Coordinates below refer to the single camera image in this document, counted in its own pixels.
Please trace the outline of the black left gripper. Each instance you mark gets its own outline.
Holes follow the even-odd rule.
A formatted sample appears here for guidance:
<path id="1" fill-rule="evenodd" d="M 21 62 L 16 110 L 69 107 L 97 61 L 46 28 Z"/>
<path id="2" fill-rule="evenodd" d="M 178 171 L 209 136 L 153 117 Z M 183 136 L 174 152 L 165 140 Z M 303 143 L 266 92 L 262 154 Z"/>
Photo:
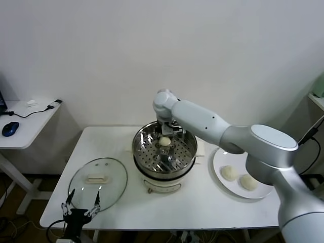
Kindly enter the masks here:
<path id="1" fill-rule="evenodd" d="M 101 210 L 100 206 L 100 191 L 97 192 L 94 206 L 90 210 L 86 209 L 71 209 L 71 201 L 73 199 L 75 189 L 69 194 L 65 202 L 61 204 L 63 212 L 63 220 L 67 224 L 64 238 L 79 238 L 82 228 L 85 224 L 90 223 L 90 217 L 95 217 Z"/>

